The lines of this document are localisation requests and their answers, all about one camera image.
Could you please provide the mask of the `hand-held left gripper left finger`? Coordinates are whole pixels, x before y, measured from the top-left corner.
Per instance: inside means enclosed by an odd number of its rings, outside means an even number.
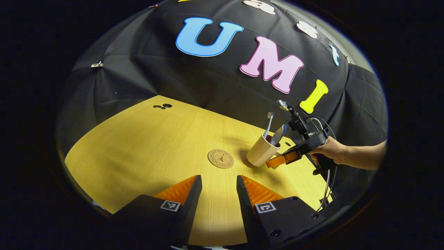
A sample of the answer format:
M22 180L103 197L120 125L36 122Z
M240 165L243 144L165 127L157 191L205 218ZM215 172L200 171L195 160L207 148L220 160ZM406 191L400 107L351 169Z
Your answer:
M182 248L188 244L198 200L200 175L155 196L139 195L111 216L111 225L132 247Z

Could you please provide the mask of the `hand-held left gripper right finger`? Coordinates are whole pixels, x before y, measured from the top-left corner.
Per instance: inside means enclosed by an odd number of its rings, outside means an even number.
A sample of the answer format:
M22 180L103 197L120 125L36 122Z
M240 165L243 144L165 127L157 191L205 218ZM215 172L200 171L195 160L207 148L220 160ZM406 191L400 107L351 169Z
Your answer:
M284 198L244 175L237 176L237 193L248 248L278 248L326 220L301 198Z

